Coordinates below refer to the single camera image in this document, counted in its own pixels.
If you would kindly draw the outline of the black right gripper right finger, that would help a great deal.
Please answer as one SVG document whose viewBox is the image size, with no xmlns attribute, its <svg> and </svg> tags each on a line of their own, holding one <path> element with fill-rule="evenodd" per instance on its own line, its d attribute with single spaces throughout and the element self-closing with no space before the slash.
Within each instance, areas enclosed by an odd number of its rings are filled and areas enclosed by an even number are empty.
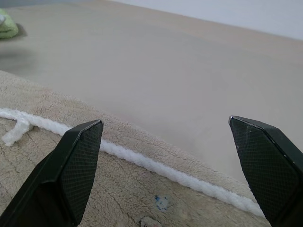
<svg viewBox="0 0 303 227">
<path fill-rule="evenodd" d="M 272 227 L 303 227 L 303 153 L 275 126 L 239 116 L 229 126 L 265 218 Z"/>
</svg>

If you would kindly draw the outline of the beige fluffy towel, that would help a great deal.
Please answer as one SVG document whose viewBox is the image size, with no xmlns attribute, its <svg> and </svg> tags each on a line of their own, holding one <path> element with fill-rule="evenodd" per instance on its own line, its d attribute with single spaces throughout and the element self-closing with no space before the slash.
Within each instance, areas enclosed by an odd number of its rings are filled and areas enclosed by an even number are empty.
<svg viewBox="0 0 303 227">
<path fill-rule="evenodd" d="M 0 109 L 74 127 L 100 119 L 104 130 L 94 186 L 80 227 L 271 227 L 264 217 L 138 166 L 126 153 L 253 199 L 249 188 L 145 130 L 76 99 L 0 70 Z"/>
</svg>

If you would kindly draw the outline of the green cloth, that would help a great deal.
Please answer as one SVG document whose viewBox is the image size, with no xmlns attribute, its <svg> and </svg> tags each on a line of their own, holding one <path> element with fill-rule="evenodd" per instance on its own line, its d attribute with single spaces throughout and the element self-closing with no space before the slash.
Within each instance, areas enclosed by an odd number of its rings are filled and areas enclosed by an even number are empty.
<svg viewBox="0 0 303 227">
<path fill-rule="evenodd" d="M 0 39 L 10 39 L 18 34 L 18 26 L 4 9 L 0 8 Z"/>
</svg>

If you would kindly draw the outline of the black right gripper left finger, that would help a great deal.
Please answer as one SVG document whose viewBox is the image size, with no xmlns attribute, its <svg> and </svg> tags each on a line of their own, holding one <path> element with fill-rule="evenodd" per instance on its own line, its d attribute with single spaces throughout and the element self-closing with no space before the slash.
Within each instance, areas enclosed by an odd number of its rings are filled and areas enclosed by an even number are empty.
<svg viewBox="0 0 303 227">
<path fill-rule="evenodd" d="M 0 227 L 77 227 L 94 183 L 103 123 L 66 131 L 0 216 Z"/>
</svg>

